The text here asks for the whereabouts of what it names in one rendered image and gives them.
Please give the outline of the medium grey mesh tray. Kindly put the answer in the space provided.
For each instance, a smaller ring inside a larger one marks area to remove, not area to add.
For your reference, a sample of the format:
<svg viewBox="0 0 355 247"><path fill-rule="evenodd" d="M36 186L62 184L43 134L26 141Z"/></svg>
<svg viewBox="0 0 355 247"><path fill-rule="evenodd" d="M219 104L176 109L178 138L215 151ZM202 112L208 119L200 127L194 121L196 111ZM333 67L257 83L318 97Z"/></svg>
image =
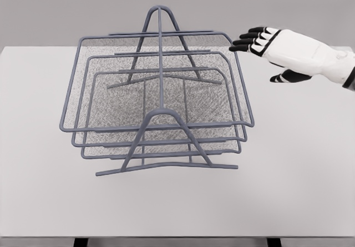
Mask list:
<svg viewBox="0 0 355 247"><path fill-rule="evenodd" d="M206 145L244 140L251 122L236 59L220 51L90 56L78 64L78 81L70 100L77 113L65 126L83 147L127 148L153 110L147 142L187 142L164 109Z"/></svg>

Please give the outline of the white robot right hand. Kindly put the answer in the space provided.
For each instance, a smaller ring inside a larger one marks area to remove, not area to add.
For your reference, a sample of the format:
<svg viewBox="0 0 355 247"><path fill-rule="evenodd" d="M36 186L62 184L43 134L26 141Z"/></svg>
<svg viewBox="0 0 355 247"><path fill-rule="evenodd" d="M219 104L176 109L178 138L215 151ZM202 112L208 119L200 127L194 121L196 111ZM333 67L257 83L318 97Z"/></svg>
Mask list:
<svg viewBox="0 0 355 247"><path fill-rule="evenodd" d="M270 78L272 83L297 83L323 75L343 83L336 70L336 51L328 45L289 29L255 27L239 36L231 52L249 52L285 70Z"/></svg>

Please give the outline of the large grey mesh tray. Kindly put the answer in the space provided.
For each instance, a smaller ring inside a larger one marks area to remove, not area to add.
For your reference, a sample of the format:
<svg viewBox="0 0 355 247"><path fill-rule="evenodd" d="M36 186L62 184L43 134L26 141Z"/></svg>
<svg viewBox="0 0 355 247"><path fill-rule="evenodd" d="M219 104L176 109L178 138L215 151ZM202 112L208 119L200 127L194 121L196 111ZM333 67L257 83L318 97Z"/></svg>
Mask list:
<svg viewBox="0 0 355 247"><path fill-rule="evenodd" d="M73 90L79 87L78 64L90 56L112 56L116 54L133 54L141 56L147 53L159 52L159 32L122 33L108 36L84 37L79 40L69 87L65 98L63 113L59 127L63 132L75 133L72 128L65 126L68 117L74 117L76 110L70 105ZM244 79L239 64L238 56L229 51L231 39L222 32L216 31L174 31L163 32L163 54L169 52L197 52L220 51L229 56L234 56L240 72L241 84L250 112L251 122L247 127L253 127L255 122L252 115L250 102L246 93Z"/></svg>

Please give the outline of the small grey mesh tray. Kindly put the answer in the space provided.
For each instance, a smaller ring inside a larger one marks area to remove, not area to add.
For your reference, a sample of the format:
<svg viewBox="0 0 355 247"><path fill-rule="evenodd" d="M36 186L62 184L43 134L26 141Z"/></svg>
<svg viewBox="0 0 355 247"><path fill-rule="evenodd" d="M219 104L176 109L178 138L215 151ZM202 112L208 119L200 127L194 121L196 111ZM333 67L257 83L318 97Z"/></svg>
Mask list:
<svg viewBox="0 0 355 247"><path fill-rule="evenodd" d="M125 157L146 114L160 108L159 73L96 73L85 89L79 124L85 132L75 139L84 157ZM164 107L176 111L208 153L240 150L245 138L243 117L232 85L217 68L169 69L163 72ZM194 145L168 115L152 118L134 153L196 155Z"/></svg>

